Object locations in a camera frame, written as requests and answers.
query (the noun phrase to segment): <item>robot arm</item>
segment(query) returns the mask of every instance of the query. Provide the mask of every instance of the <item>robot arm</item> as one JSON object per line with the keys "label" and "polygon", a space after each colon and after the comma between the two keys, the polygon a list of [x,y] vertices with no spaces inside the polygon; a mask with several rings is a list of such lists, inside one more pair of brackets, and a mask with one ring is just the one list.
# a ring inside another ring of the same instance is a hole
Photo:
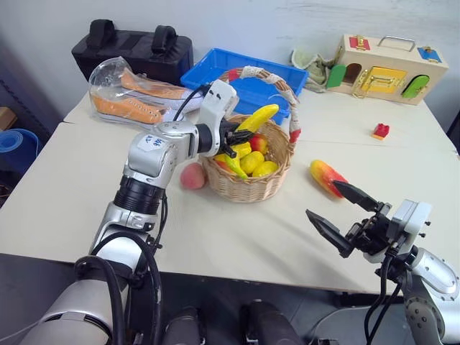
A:
{"label": "robot arm", "polygon": [[[160,230],[155,235],[157,241],[149,232],[159,228],[157,210],[175,167],[197,154],[213,156],[227,144],[222,137],[223,118],[232,113],[237,103],[236,91],[217,80],[203,100],[199,124],[188,121],[162,123],[150,133],[134,138],[120,188],[107,206],[90,249],[90,253],[106,260],[114,269],[123,309],[128,299],[129,278],[137,270],[146,270],[142,253],[149,249],[154,251],[152,244],[159,241]],[[78,280],[52,304],[23,339],[22,345],[102,345],[109,339],[116,345],[114,311],[104,281],[107,277],[89,264],[83,264],[87,267],[85,270],[76,267]],[[150,272],[153,266],[156,268],[154,260],[149,264]],[[160,301],[161,289],[157,287],[156,304]],[[154,340],[154,345],[157,344],[158,338]]]}
{"label": "robot arm", "polygon": [[348,257],[354,248],[363,251],[371,263],[392,255],[387,279],[402,285],[406,316],[417,345],[460,342],[459,277],[443,259],[413,245],[417,235],[425,236],[419,232],[430,224],[431,206],[405,200],[390,220],[386,217],[390,204],[377,202],[348,183],[333,183],[345,198],[375,215],[355,223],[343,237],[333,224],[307,210],[318,232],[342,257]]}

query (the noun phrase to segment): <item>blue crate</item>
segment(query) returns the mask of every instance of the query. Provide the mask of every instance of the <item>blue crate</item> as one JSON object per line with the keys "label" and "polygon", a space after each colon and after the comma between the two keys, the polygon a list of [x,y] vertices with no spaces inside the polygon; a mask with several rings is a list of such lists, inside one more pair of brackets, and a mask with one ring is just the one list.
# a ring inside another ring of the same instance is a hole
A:
{"label": "blue crate", "polygon": [[[227,70],[248,65],[264,68],[280,76],[292,88],[296,96],[302,91],[308,77],[308,72],[305,70],[213,48],[199,63],[182,76],[180,82],[185,87],[195,90],[201,84],[215,81]],[[272,119],[277,124],[281,124],[282,120],[289,116],[289,103],[273,85],[257,78],[236,79],[231,82],[231,85],[239,97],[239,103],[235,108],[236,112],[252,114],[261,106],[276,103],[280,106],[280,111]]]}

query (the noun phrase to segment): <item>plastic fruit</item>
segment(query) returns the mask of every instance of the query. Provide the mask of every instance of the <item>plastic fruit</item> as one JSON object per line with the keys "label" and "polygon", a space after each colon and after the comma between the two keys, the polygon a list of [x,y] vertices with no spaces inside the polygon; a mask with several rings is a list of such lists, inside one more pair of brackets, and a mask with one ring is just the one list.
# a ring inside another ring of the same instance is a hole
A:
{"label": "plastic fruit", "polygon": [[233,149],[233,151],[235,151],[239,155],[240,159],[248,155],[252,151],[251,144],[248,142],[244,142],[243,144],[233,145],[230,147]]}
{"label": "plastic fruit", "polygon": [[261,165],[264,162],[265,158],[262,153],[259,151],[253,151],[249,153],[246,157],[243,157],[239,164],[241,165],[242,170],[246,174],[252,174],[256,167]]}
{"label": "plastic fruit", "polygon": [[247,174],[242,170],[242,167],[239,165],[239,153],[236,153],[235,158],[231,158],[227,154],[225,154],[225,163],[229,166],[230,169],[232,169],[239,178],[242,178],[243,180],[247,179]]}
{"label": "plastic fruit", "polygon": [[256,167],[256,169],[252,173],[252,177],[260,178],[262,176],[273,174],[276,170],[278,170],[278,168],[279,168],[278,164],[276,164],[275,162],[272,162],[271,160],[268,160],[266,162],[263,162],[258,167]]}
{"label": "plastic fruit", "polygon": [[187,165],[180,174],[180,183],[186,189],[199,189],[204,186],[206,175],[199,163]]}
{"label": "plastic fruit", "polygon": [[277,104],[269,104],[268,106],[258,108],[250,117],[245,119],[238,128],[236,128],[236,131],[246,129],[255,133],[264,122],[268,121],[279,110],[280,107]]}
{"label": "plastic fruit", "polygon": [[229,168],[227,163],[225,163],[225,154],[224,153],[214,156],[214,161],[217,163],[217,165],[219,167],[221,167],[222,169],[224,169],[225,171],[230,173],[230,175],[233,175],[233,176],[236,175],[236,173],[232,169]]}
{"label": "plastic fruit", "polygon": [[268,152],[268,141],[267,137],[263,134],[256,133],[250,140],[252,151],[259,151],[263,155]]}
{"label": "plastic fruit", "polygon": [[322,160],[314,160],[310,164],[310,174],[321,187],[326,189],[330,194],[338,198],[343,198],[339,190],[332,183],[333,181],[348,182],[345,178],[336,172],[332,167]]}

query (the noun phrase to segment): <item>sticker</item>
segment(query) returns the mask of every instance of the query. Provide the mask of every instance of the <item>sticker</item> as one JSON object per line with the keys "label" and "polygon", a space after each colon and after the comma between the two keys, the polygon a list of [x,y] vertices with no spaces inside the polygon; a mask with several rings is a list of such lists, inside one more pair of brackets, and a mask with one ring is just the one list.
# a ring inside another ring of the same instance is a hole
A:
{"label": "sticker", "polygon": [[145,135],[138,143],[137,147],[140,148],[142,151],[149,152],[152,150],[158,150],[164,147],[166,141],[156,137],[155,135]]}

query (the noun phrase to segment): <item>basket handle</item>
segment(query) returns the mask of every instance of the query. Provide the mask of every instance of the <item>basket handle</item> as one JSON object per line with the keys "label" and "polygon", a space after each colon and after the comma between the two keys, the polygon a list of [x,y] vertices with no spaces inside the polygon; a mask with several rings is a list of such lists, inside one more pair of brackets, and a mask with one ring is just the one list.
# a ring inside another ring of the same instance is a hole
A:
{"label": "basket handle", "polygon": [[267,70],[264,70],[261,67],[246,66],[243,68],[233,68],[226,71],[219,78],[221,81],[229,83],[238,78],[259,78],[265,83],[272,84],[280,92],[281,96],[289,103],[290,107],[290,122],[289,122],[289,143],[292,146],[295,146],[295,142],[300,135],[300,123],[297,114],[297,105],[299,100],[294,94],[290,86],[282,79],[280,76],[270,73]]}

